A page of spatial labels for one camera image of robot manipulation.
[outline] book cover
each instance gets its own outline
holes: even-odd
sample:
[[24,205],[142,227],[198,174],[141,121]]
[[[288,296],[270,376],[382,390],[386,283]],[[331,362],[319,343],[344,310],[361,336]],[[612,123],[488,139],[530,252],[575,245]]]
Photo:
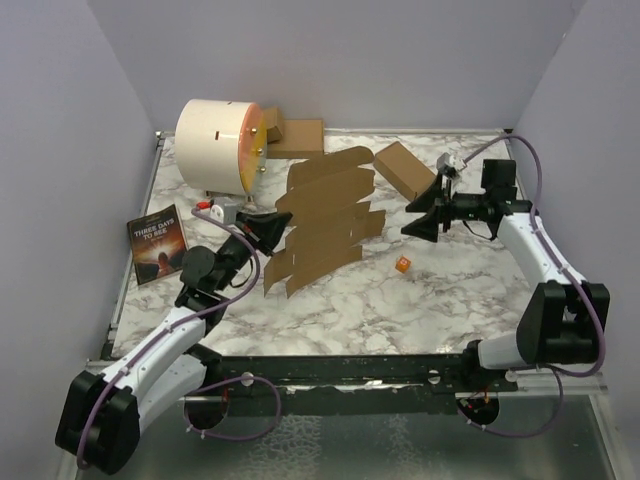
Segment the book cover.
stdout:
[[187,242],[175,205],[127,223],[138,285],[182,270]]

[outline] orange component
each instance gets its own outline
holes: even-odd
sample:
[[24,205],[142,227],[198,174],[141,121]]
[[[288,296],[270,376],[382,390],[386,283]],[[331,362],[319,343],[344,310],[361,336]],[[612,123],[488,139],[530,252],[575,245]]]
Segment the orange component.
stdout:
[[409,260],[407,257],[402,256],[396,261],[396,270],[401,273],[407,273],[407,270],[409,270],[410,266],[411,260]]

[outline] marble surface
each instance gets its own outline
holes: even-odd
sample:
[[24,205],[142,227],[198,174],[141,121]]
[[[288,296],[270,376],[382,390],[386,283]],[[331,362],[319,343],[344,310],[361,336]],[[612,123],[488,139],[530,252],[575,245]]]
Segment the marble surface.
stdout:
[[[325,150],[364,145],[374,152],[401,141],[428,166],[443,152],[465,154],[493,138],[486,134],[360,135],[328,134]],[[508,158],[506,145],[492,146],[471,162],[458,191],[480,192],[482,158]],[[256,203],[268,210],[285,191],[292,161],[269,160]],[[530,291],[511,254],[455,223],[437,244],[406,237],[400,228],[418,214],[404,212],[407,201],[376,172],[371,209],[386,209],[381,237],[367,240],[364,259],[343,267],[286,298],[284,282],[266,298],[262,280],[202,343],[226,355],[401,354],[461,351],[474,339],[512,331]],[[189,246],[215,250],[226,238],[190,210],[203,192],[186,186],[174,160],[173,139],[165,142],[148,212],[175,203]],[[482,225],[478,233],[487,234]],[[394,269],[404,255],[407,274]],[[248,275],[248,266],[237,277]],[[114,342],[113,356],[131,350],[166,315],[180,290],[178,276],[138,287],[132,273]],[[224,292],[233,296],[233,290]]]

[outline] cylindrical container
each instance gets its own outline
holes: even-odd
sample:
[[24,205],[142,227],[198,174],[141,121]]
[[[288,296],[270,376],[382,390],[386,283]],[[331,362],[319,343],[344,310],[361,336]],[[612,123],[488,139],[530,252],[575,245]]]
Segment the cylindrical container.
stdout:
[[255,103],[194,99],[180,114],[175,156],[190,187],[249,194],[266,151],[267,131]]

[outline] cardboard box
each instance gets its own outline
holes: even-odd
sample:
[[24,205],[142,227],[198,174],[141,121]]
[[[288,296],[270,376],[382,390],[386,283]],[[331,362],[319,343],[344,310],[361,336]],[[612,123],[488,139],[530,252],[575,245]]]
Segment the cardboard box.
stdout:
[[279,212],[292,212],[285,248],[264,269],[265,295],[275,282],[290,277],[287,297],[335,269],[362,259],[366,238],[379,236],[384,210],[371,212],[374,171],[360,168],[373,154],[354,147],[292,165],[287,193],[276,201]]
[[270,143],[267,158],[311,158],[324,154],[324,121],[285,120],[285,136]]
[[277,142],[284,137],[284,116],[278,107],[265,108],[262,111],[267,127],[267,143]]
[[400,142],[378,152],[373,167],[409,201],[415,200],[436,179],[436,174]]

